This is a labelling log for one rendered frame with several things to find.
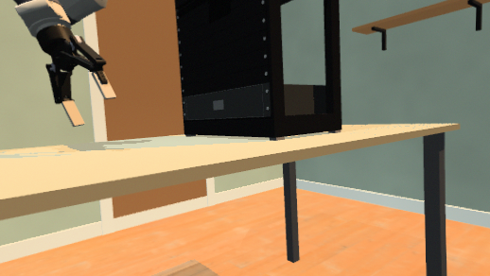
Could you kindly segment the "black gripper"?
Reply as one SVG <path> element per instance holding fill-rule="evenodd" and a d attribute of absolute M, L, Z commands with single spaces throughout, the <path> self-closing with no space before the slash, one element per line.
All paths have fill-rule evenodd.
<path fill-rule="evenodd" d="M 103 72 L 106 61 L 81 36 L 71 35 L 71 29 L 66 26 L 47 26 L 37 33 L 36 39 L 43 52 L 50 55 L 52 62 L 54 61 L 45 67 L 50 77 L 55 103 L 62 104 L 72 126 L 76 127 L 85 124 L 71 96 L 71 76 L 77 65 L 92 72 L 104 99 L 116 98 L 116 95 Z"/>

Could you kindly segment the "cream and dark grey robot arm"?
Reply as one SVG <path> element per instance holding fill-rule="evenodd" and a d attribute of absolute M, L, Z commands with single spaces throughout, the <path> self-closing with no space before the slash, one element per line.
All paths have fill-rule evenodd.
<path fill-rule="evenodd" d="M 51 2 L 50 2 L 51 1 Z M 14 0 L 31 36 L 47 26 L 71 26 L 106 8 L 108 0 Z M 61 3 L 61 4 L 60 4 Z M 71 23 L 71 24 L 70 24 Z"/>

